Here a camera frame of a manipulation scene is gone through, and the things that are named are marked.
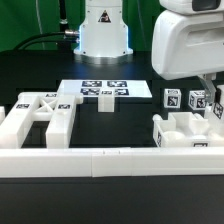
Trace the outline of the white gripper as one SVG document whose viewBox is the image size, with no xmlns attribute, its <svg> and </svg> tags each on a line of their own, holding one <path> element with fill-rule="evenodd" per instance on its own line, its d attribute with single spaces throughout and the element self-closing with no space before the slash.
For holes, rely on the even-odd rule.
<svg viewBox="0 0 224 224">
<path fill-rule="evenodd" d="M 167 80 L 199 75 L 205 100 L 215 100 L 213 81 L 224 71 L 224 0 L 159 0 L 152 67 Z"/>
</svg>

